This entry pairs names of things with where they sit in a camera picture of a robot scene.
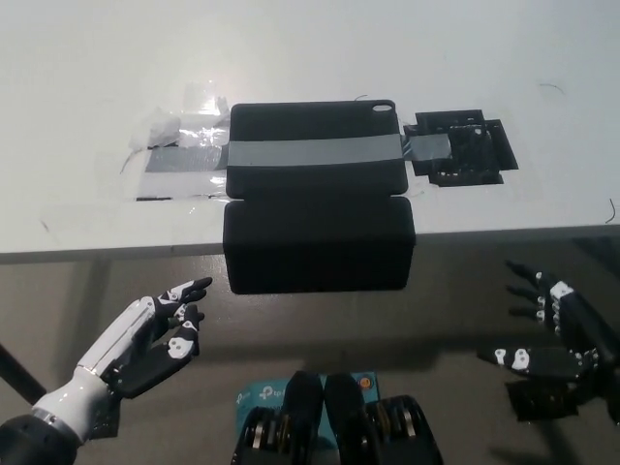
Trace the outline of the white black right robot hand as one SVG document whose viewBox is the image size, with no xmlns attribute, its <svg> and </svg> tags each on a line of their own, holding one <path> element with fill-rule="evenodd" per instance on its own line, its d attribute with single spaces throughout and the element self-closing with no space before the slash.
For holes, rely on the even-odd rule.
<svg viewBox="0 0 620 465">
<path fill-rule="evenodd" d="M 619 336 L 602 315 L 567 282 L 551 272 L 507 261 L 528 288 L 507 291 L 528 300 L 529 307 L 513 307 L 509 314 L 527 318 L 558 337 L 559 347 L 500 345 L 477 352 L 490 364 L 532 379 L 579 383 L 592 379 L 602 388 L 619 385 Z"/>
</svg>

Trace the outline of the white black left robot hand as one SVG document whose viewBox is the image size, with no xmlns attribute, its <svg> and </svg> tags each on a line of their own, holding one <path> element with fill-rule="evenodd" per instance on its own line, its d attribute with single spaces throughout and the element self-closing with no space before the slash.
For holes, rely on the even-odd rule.
<svg viewBox="0 0 620 465">
<path fill-rule="evenodd" d="M 115 396 L 136 398 L 177 373 L 200 353 L 210 277 L 132 302 L 104 330 L 77 363 L 100 378 Z"/>
</svg>

